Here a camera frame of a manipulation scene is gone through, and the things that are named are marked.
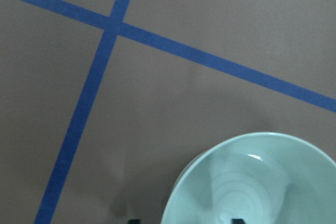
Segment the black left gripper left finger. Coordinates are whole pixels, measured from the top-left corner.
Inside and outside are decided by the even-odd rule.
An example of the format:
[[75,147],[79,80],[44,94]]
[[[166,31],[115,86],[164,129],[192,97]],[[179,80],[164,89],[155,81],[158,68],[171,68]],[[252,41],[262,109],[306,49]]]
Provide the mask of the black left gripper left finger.
[[127,224],[141,224],[140,219],[130,219],[128,220]]

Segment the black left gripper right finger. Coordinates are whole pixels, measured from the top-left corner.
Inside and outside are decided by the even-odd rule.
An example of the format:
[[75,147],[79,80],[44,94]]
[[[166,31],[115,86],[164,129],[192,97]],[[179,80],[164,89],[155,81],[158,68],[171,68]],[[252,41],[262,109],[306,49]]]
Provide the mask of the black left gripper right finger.
[[231,219],[231,224],[244,224],[244,219],[233,218],[233,219]]

